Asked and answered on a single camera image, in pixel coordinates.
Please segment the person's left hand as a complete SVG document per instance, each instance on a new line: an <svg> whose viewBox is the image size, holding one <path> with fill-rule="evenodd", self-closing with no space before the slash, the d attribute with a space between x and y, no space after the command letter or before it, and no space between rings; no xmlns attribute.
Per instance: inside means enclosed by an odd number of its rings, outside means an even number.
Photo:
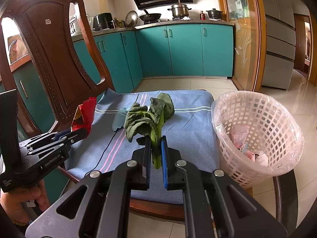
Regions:
<svg viewBox="0 0 317 238"><path fill-rule="evenodd" d="M31 188L19 187L7 193L1 190L1 206L13 222L26 224L31 220L22 207L22 203L29 200L36 200L42 212L49 208L44 180Z"/></svg>

